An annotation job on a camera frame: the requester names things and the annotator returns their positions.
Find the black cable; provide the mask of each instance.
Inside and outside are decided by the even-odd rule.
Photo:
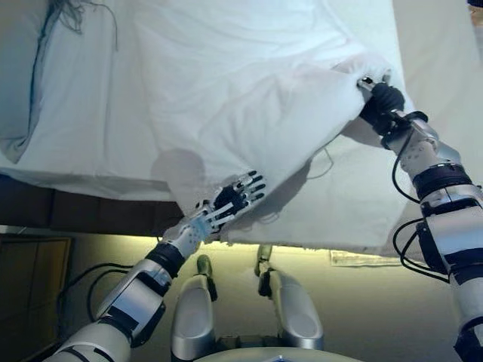
[[[433,270],[430,267],[426,267],[424,265],[419,265],[419,264],[413,262],[412,260],[410,260],[409,258],[406,257],[406,253],[407,253],[409,247],[411,246],[412,242],[414,241],[414,239],[417,236],[417,232],[413,233],[413,235],[410,237],[409,241],[406,243],[406,245],[405,245],[405,247],[403,248],[402,251],[398,247],[397,239],[398,239],[399,233],[403,229],[407,228],[409,225],[415,224],[417,222],[421,222],[423,220],[424,220],[423,218],[411,220],[411,221],[406,222],[406,223],[402,224],[401,226],[399,226],[398,229],[395,231],[394,235],[392,236],[392,245],[393,245],[396,253],[399,255],[402,266],[404,266],[406,269],[409,269],[413,272],[416,272],[416,273],[421,274],[421,275],[425,275],[425,276],[433,278],[433,279],[437,279],[439,281],[444,281],[445,283],[449,283],[449,279],[447,279],[447,278],[443,278],[443,277],[440,277],[438,275],[428,273],[428,272],[433,272]]]
[[[119,270],[119,269],[109,269],[109,270],[106,270],[105,272],[103,271],[97,276],[97,278],[89,286],[88,296],[86,298],[86,305],[88,309],[88,316],[91,322],[95,322],[94,314],[92,313],[92,293],[94,292],[94,288],[102,278],[104,278],[106,275],[111,273],[127,274],[128,272],[125,270]]]
[[[392,237],[392,245],[393,245],[396,253],[399,255],[399,258],[403,258],[403,260],[405,262],[407,262],[408,264],[414,265],[415,267],[421,268],[423,270],[427,270],[428,272],[433,272],[432,268],[430,268],[429,266],[424,266],[424,265],[418,264],[418,263],[412,261],[411,259],[407,258],[405,253],[403,254],[403,252],[400,251],[399,246],[398,246],[398,242],[397,242],[398,235],[403,229],[405,229],[406,227],[408,227],[411,224],[415,224],[416,222],[421,222],[423,220],[424,219],[422,219],[422,218],[416,219],[416,220],[412,220],[410,222],[406,222],[405,224],[399,226],[399,228],[395,231],[394,236]]]
[[[405,268],[413,271],[413,272],[416,272],[418,274],[421,274],[421,275],[425,275],[427,277],[430,277],[430,278],[433,278],[433,279],[436,279],[438,281],[443,281],[447,284],[450,283],[449,281],[449,278],[443,278],[443,277],[440,277],[438,275],[434,275],[434,274],[431,274],[431,273],[427,273],[425,271],[422,271],[422,270],[419,270],[417,268],[413,268],[412,266],[409,266],[408,264],[405,263],[405,255],[411,245],[411,243],[413,242],[413,240],[416,238],[417,236],[417,232],[414,232],[414,234],[411,236],[411,238],[408,240],[408,242],[406,243],[404,249],[402,250],[402,256],[401,256],[401,263],[402,263],[402,266],[404,266]]]
[[[410,196],[407,193],[405,193],[404,191],[402,191],[402,189],[398,185],[398,181],[395,178],[395,174],[396,174],[396,171],[398,170],[399,162],[401,161],[401,156],[404,153],[404,151],[406,150],[406,148],[408,147],[409,141],[411,141],[411,137],[413,136],[413,133],[414,133],[414,130],[412,130],[409,133],[408,138],[405,140],[405,143],[402,146],[401,151],[399,152],[399,155],[394,162],[394,166],[392,167],[392,184],[394,185],[395,189],[398,190],[398,192],[401,195],[403,195],[405,198],[407,198],[410,201],[415,202],[416,204],[419,204],[420,200],[417,200],[416,198],[413,198],[412,196]]]
[[[122,269],[130,269],[133,267],[133,265],[122,265],[122,264],[116,264],[114,262],[103,262],[100,264],[96,264],[91,266],[90,268],[84,270],[80,275],[72,279],[60,292],[57,294],[57,300],[56,300],[56,307],[57,307],[57,321],[58,321],[58,332],[60,335],[62,335],[62,299],[66,295],[66,293],[69,291],[70,288],[74,287],[82,278],[84,278],[87,274],[93,272],[94,270],[97,270],[99,268],[105,268],[105,267],[113,267],[113,268],[122,268]]]

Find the floor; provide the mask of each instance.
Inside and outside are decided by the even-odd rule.
[[[134,263],[155,245],[153,238],[77,235],[72,275],[89,265]],[[275,334],[272,304],[257,295],[253,265],[256,246],[213,243],[199,251],[212,259],[219,299],[214,303],[219,336]],[[326,250],[276,247],[272,264],[292,274],[308,290],[325,329],[326,350],[367,362],[457,362],[452,345],[456,314],[449,287],[402,267],[347,268],[331,265]],[[169,360],[170,325],[182,283],[195,273],[195,256],[183,267],[166,296],[168,311],[151,340],[133,351],[133,362]],[[93,278],[74,289],[68,324],[77,330],[88,322],[85,295]],[[103,280],[94,305],[115,285]]]

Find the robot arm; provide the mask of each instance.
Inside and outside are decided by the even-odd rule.
[[[264,188],[263,177],[252,171],[198,203],[103,300],[97,321],[74,334],[46,362],[127,362],[131,348],[144,344],[161,320],[164,295],[183,263],[209,235],[257,203]]]
[[[398,156],[420,199],[417,225],[424,259],[449,276],[461,313],[455,349],[464,362],[483,360],[483,193],[466,174],[460,154],[444,144],[422,112],[405,114],[404,97],[363,78],[372,98],[361,116]]]

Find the pillow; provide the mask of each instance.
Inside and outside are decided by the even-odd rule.
[[[32,74],[49,0],[0,0],[0,150],[17,163],[35,128]]]

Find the white sheet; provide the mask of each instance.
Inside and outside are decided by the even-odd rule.
[[[82,36],[55,26],[38,127],[18,164],[0,155],[0,172],[67,192],[167,201],[140,80],[134,3],[104,3],[115,12],[117,29],[107,9],[91,5]]]
[[[306,181],[303,173],[278,188],[360,113],[357,79],[380,79],[388,69],[326,2],[218,1],[206,8],[190,0],[142,0],[136,22],[163,173],[182,209],[225,179],[256,169],[275,194],[223,240],[385,243],[404,206],[391,192],[394,157],[385,150],[339,137],[328,148],[334,166],[307,183],[310,192],[291,200]],[[317,162],[326,167],[325,159]]]
[[[51,48],[51,71],[45,78],[45,86],[52,91],[45,92],[49,98],[45,105],[48,111],[42,119],[43,131],[34,135],[35,146],[29,148],[28,157],[24,157],[17,168],[13,170],[7,165],[2,170],[27,182],[70,192],[120,199],[167,200],[170,195],[164,182],[167,177],[162,173],[163,145],[156,144],[155,138],[159,133],[153,132],[148,118],[141,112],[146,104],[143,87],[139,83],[138,59],[128,57],[137,53],[135,49],[132,51],[136,42],[130,38],[132,24],[122,14],[131,11],[130,6],[134,2],[106,3],[116,11],[119,52],[113,50],[112,18],[104,11],[86,13],[92,21],[86,20],[85,40],[80,40],[82,37],[68,30],[56,29],[57,43],[53,43]],[[391,1],[374,0],[371,8],[362,7],[356,0],[340,0],[334,4],[344,20],[349,22],[352,31],[385,54],[396,69],[400,69]],[[337,26],[344,32],[341,23]],[[96,41],[89,42],[88,36]],[[68,54],[81,54],[80,60]],[[112,65],[110,72],[107,71],[109,64]],[[55,71],[61,66],[75,66],[76,72]],[[123,72],[128,77],[119,77]],[[93,94],[92,90],[98,88],[99,93]],[[106,98],[107,108],[103,103]],[[94,110],[97,116],[86,113]],[[100,121],[102,117],[106,117],[105,123]],[[390,229],[404,205],[402,199],[390,193],[392,187],[384,173],[393,162],[393,156],[343,137],[339,137],[331,147],[330,154],[336,166],[326,175],[330,174],[330,178],[307,182],[299,195],[279,213],[277,222],[266,225],[273,219],[263,218],[249,232],[240,227],[226,239],[305,247],[380,245],[385,239],[384,227]],[[365,166],[368,159],[372,162]],[[327,167],[327,157],[320,154],[312,163],[309,176],[318,176]],[[364,190],[360,180],[352,177],[355,174],[368,175],[364,180],[374,185],[370,192]],[[280,209],[297,193],[304,181],[302,178],[286,192],[279,191],[275,207],[260,208],[257,212],[271,213],[273,209]],[[360,219],[365,213],[368,213],[368,219]],[[358,223],[347,222],[354,218],[359,218]]]

